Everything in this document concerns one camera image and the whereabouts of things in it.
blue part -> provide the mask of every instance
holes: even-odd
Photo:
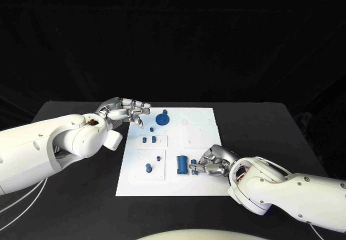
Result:
[[[177,156],[177,174],[189,174],[187,171],[187,157]]]
[[[195,159],[192,159],[190,164],[198,164],[198,161]],[[195,171],[195,170],[190,170],[190,171],[192,171],[192,175],[199,175],[198,171]]]
[[[150,174],[153,171],[151,165],[147,163],[146,164],[146,172]]]
[[[163,112],[162,112],[162,114],[159,114],[157,116],[156,116],[156,123],[160,125],[160,126],[163,126],[163,125],[166,125],[169,122],[170,122],[170,117],[169,117],[169,115],[167,115],[167,110],[164,109],[163,110]]]

small blue piece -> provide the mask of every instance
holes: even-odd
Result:
[[[163,112],[162,112],[162,114],[159,114],[157,116],[156,116],[156,123],[160,125],[160,126],[163,126],[163,125],[166,125],[169,122],[170,122],[170,117],[169,117],[169,115],[167,115],[167,110],[164,109],[163,110]]]
[[[195,159],[192,159],[190,164],[198,164],[198,161]],[[199,175],[198,171],[195,171],[195,170],[190,170],[190,171],[192,171],[192,175]]]
[[[151,165],[147,163],[146,164],[146,172],[150,174],[153,171]]]
[[[177,156],[177,174],[189,174],[187,171],[187,157],[186,156]]]

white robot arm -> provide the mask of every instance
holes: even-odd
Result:
[[[270,163],[287,175],[277,171]],[[346,182],[301,173],[291,174],[261,157],[241,158],[213,145],[189,168],[229,178],[228,194],[255,214],[277,205],[298,221],[346,233]]]
[[[143,127],[140,114],[149,103],[112,98],[95,113],[66,115],[0,132],[0,195],[12,193],[89,158],[104,145],[117,150],[123,136],[112,129],[123,122]]]

white platform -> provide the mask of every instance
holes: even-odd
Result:
[[[169,124],[160,126],[156,116],[163,109]],[[140,115],[143,129],[130,124],[115,195],[228,196],[226,177],[212,177],[206,173],[192,175],[190,169],[187,175],[177,174],[177,156],[187,156],[190,164],[192,159],[199,161],[213,144],[222,144],[213,109],[153,107],[150,111],[150,115]],[[151,173],[146,171],[146,164],[151,165]]]

wire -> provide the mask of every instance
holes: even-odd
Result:
[[[271,165],[274,165],[278,169],[281,169],[290,175],[290,177],[293,177],[293,173],[285,168],[283,168],[278,164],[275,164],[273,161],[270,161],[267,159],[264,159],[264,161],[267,163],[270,163]]]
[[[39,185],[43,183],[45,180],[42,180],[38,185],[35,186],[35,188],[30,190],[30,192],[12,204],[9,205],[3,210],[0,210],[0,213],[4,212],[12,206],[14,206],[27,196],[29,194],[35,191],[35,189],[39,187]]]
[[[39,196],[40,196],[40,194],[42,194],[42,190],[43,190],[43,188],[45,188],[46,182],[48,182],[48,178],[45,179],[43,186],[42,186],[42,188],[40,188],[40,190],[39,190],[38,196],[36,196],[36,198],[33,199],[29,207],[27,207],[26,210],[20,213],[20,215],[12,220],[12,222],[0,229],[0,231],[3,231],[3,230],[13,224],[13,222],[20,218],[20,216],[22,216],[22,215],[26,213],[26,211],[29,210],[30,206],[35,204],[35,201],[36,201],[36,199],[39,198]]]
[[[309,224],[310,224],[310,226],[311,226],[311,229],[314,230],[314,232],[316,232],[316,234],[317,234],[319,238],[320,238],[322,240],[324,240],[324,239],[323,239],[323,237],[322,237],[322,235],[317,233],[317,231],[316,231],[316,228],[314,228],[313,224],[311,224],[311,223],[309,223]]]

